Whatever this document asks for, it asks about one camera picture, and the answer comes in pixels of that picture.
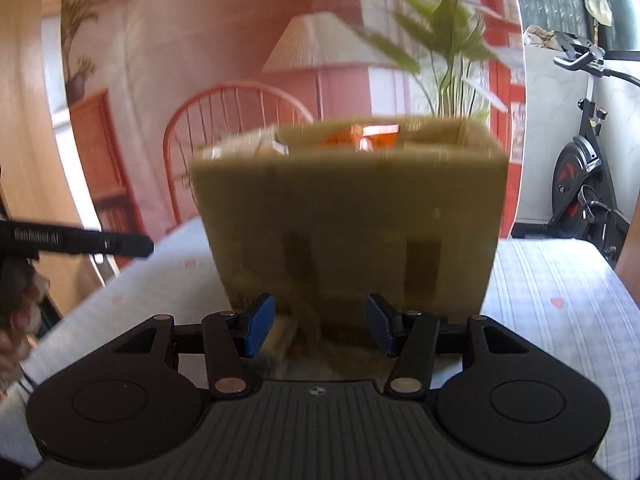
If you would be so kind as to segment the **person left hand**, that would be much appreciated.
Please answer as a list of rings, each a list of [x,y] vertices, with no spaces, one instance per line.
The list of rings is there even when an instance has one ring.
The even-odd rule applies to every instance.
[[[1,391],[23,376],[22,363],[32,352],[41,326],[40,304],[50,281],[28,260],[1,261]]]

